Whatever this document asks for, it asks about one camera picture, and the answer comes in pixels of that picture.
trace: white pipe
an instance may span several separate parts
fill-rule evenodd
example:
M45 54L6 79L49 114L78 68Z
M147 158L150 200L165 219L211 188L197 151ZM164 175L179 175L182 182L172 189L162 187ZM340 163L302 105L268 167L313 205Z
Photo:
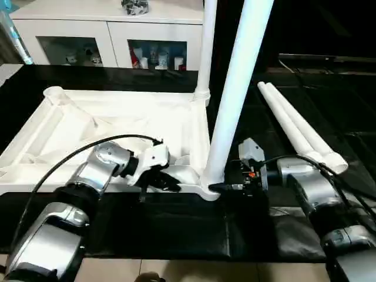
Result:
M283 107L279 104L278 100L273 96L273 94L271 94L266 84L264 82L259 82L257 86L296 152L322 163L324 161L323 157L312 148L307 139L303 136L288 114L284 111Z
M342 173L348 168L347 162L343 157L334 152L332 148L324 141L323 138L312 128L312 126L299 114L299 112L290 104L290 102L274 87L273 84L266 84L267 90L278 100L284 111L298 127L305 139L309 142L314 150L320 153L327 166L336 173Z
M273 0L245 0L202 185L224 180L224 167L264 37Z
M217 0L205 0L204 22L202 30L201 58L197 87L194 91L196 100L210 98L209 79L212 65L214 27L216 26Z

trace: white cabinet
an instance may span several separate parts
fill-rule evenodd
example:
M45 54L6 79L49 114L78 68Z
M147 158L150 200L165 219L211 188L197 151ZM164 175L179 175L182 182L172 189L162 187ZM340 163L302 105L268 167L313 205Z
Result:
M139 16L120 2L35 0L11 18L36 64L199 69L202 0L149 0Z

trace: floor tile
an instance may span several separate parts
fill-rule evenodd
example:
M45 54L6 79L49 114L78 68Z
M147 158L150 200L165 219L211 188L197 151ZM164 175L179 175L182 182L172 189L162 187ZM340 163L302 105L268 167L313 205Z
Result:
M256 264L253 263L142 260L140 272L156 272L166 282L258 282Z
M0 265L5 266L6 265L6 258L8 256L6 254L0 254ZM4 275L0 273L0 281L4 278Z
M260 282L330 282L324 264L263 263L257 268Z
M134 282L139 275L141 260L86 258L76 282Z

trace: figurine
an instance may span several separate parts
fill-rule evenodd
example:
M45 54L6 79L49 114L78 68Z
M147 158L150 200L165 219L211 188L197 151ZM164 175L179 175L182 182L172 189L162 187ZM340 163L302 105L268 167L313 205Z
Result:
M147 0L122 0L122 6L128 15L143 15L149 11Z
M67 64L71 65L77 62L76 53L72 52L65 56L65 61Z
M94 53L90 57L90 61L92 61L92 63L93 63L94 66L103 66L102 59L100 58L100 54L99 53Z

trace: white shelf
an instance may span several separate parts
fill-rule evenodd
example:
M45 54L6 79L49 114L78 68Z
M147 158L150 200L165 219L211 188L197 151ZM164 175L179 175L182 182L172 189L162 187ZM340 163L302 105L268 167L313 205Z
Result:
M202 25L202 0L149 0L149 12L131 16L120 0L35 0L11 13L12 19L149 22Z

